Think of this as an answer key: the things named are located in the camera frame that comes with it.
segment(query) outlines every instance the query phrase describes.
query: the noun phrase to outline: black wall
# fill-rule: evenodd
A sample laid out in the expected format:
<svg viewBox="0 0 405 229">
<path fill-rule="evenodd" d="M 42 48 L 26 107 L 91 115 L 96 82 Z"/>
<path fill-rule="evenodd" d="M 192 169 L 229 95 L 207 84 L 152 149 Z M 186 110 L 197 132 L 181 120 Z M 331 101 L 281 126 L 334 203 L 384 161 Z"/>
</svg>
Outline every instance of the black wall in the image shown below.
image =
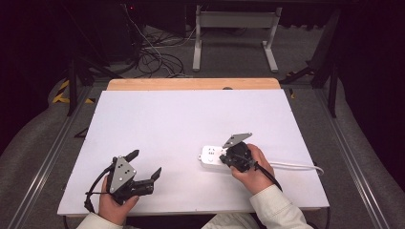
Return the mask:
<svg viewBox="0 0 405 229">
<path fill-rule="evenodd" d="M 46 5 L 22 1 L 0 4 L 0 155 L 31 119 L 48 107 L 53 86 L 66 75 Z"/>
</svg>

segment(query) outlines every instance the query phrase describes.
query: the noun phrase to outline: hand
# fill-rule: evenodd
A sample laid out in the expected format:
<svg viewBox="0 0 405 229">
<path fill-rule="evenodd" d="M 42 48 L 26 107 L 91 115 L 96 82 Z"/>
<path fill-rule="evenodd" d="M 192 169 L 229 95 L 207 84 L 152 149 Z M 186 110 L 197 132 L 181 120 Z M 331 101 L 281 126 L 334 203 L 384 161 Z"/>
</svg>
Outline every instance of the hand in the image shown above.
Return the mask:
<svg viewBox="0 0 405 229">
<path fill-rule="evenodd" d="M 116 225 L 122 225 L 129 211 L 137 204 L 139 197 L 133 196 L 119 205 L 110 194 L 107 194 L 107 177 L 102 182 L 101 192 L 105 194 L 100 195 L 98 215 Z"/>
<path fill-rule="evenodd" d="M 247 144 L 247 148 L 251 151 L 253 159 L 274 175 L 274 170 L 266 160 L 263 152 L 257 146 L 252 144 Z M 241 181 L 252 195 L 256 195 L 274 184 L 260 170 L 255 171 L 253 167 L 244 173 L 239 172 L 239 170 L 233 166 L 231 166 L 230 169 L 232 171 L 232 176 Z"/>
</svg>

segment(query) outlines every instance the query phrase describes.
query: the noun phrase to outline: metal rail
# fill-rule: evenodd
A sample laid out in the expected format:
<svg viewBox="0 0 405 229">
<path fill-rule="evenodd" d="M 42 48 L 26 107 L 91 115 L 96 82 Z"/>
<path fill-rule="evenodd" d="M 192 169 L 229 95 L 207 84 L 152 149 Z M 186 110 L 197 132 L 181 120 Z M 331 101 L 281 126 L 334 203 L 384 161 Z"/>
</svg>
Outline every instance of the metal rail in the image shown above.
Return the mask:
<svg viewBox="0 0 405 229">
<path fill-rule="evenodd" d="M 9 224 L 9 229 L 18 229 L 23 227 L 25 220 L 29 216 L 31 209 L 38 199 L 39 194 L 41 193 L 42 188 L 44 187 L 45 182 L 47 181 L 48 176 L 51 173 L 51 170 L 56 163 L 57 158 L 59 157 L 59 154 L 66 140 L 66 135 L 71 130 L 72 124 L 74 123 L 77 114 L 80 111 L 81 106 L 84 104 L 90 90 L 91 87 L 85 87 L 81 91 L 78 99 L 79 102 L 77 108 L 72 113 L 72 115 L 66 117 L 61 130 L 59 131 L 55 141 L 53 142 L 53 146 L 45 157 L 44 162 L 42 163 L 40 169 L 32 180 L 27 194 L 24 196 L 20 206 L 15 212 L 14 217 Z"/>
<path fill-rule="evenodd" d="M 315 89 L 315 94 L 316 97 L 319 99 L 323 111 L 325 112 L 325 115 L 328 117 L 330 126 L 337 137 L 342 157 L 344 158 L 349 168 L 354 184 L 357 187 L 358 193 L 360 194 L 361 198 L 364 201 L 367 211 L 369 212 L 369 215 L 373 221 L 374 227 L 381 229 L 390 228 L 390 226 L 387 223 L 387 220 L 385 220 L 384 214 L 382 213 L 374 197 L 369 182 L 364 177 L 363 172 L 361 171 L 360 166 L 358 165 L 354 157 L 352 149 L 342 133 L 338 121 L 336 120 L 336 118 L 332 118 L 332 116 L 330 115 L 330 111 L 327 104 L 327 98 L 325 97 L 321 89 Z"/>
</svg>

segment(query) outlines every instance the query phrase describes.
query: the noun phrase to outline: table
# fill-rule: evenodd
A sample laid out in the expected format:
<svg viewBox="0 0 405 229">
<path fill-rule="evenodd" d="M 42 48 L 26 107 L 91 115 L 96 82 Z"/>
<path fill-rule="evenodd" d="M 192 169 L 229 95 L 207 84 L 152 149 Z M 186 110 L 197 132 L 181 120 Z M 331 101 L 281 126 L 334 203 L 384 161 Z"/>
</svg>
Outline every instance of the table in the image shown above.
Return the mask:
<svg viewBox="0 0 405 229">
<path fill-rule="evenodd" d="M 234 90 L 218 90 L 224 87 Z M 235 113 L 239 103 L 249 109 Z M 98 101 L 57 213 L 86 215 L 84 193 L 113 156 L 134 148 L 140 150 L 131 161 L 138 171 L 135 180 L 149 178 L 160 166 L 162 171 L 154 194 L 141 197 L 130 216 L 252 212 L 250 194 L 229 171 L 207 170 L 198 161 L 204 145 L 222 145 L 230 135 L 246 130 L 253 133 L 247 142 L 260 146 L 270 161 L 311 164 L 285 92 L 275 79 L 112 80 Z M 300 208 L 329 206 L 314 170 L 275 167 L 275 173 L 285 194 Z M 92 201 L 97 209 L 97 197 Z"/>
</svg>

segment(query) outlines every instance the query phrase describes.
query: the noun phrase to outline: black cable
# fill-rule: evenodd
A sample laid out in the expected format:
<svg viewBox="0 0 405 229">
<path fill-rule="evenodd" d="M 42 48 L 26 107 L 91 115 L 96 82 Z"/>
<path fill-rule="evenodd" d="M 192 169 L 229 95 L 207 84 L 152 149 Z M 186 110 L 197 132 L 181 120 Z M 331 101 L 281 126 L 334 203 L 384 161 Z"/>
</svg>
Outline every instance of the black cable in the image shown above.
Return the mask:
<svg viewBox="0 0 405 229">
<path fill-rule="evenodd" d="M 260 171 L 262 171 L 262 173 L 268 178 L 270 179 L 279 189 L 280 191 L 283 192 L 283 189 L 281 188 L 280 183 L 277 181 L 277 179 L 269 172 L 267 171 L 265 168 L 263 168 L 257 161 L 254 163 L 254 170 L 259 169 Z"/>
<path fill-rule="evenodd" d="M 63 216 L 63 225 L 65 226 L 65 229 L 69 229 L 68 221 L 66 219 L 66 216 Z"/>
<path fill-rule="evenodd" d="M 95 208 L 93 207 L 92 204 L 92 200 L 90 199 L 90 197 L 92 196 L 93 190 L 95 189 L 96 185 L 98 184 L 98 182 L 104 177 L 105 174 L 107 174 L 108 172 L 110 172 L 113 168 L 114 168 L 114 163 L 111 164 L 110 166 L 108 166 L 99 176 L 98 178 L 95 180 L 95 182 L 93 183 L 92 187 L 90 188 L 89 192 L 86 193 L 86 200 L 84 201 L 84 207 L 89 210 L 89 212 L 94 213 L 95 212 Z"/>
</svg>

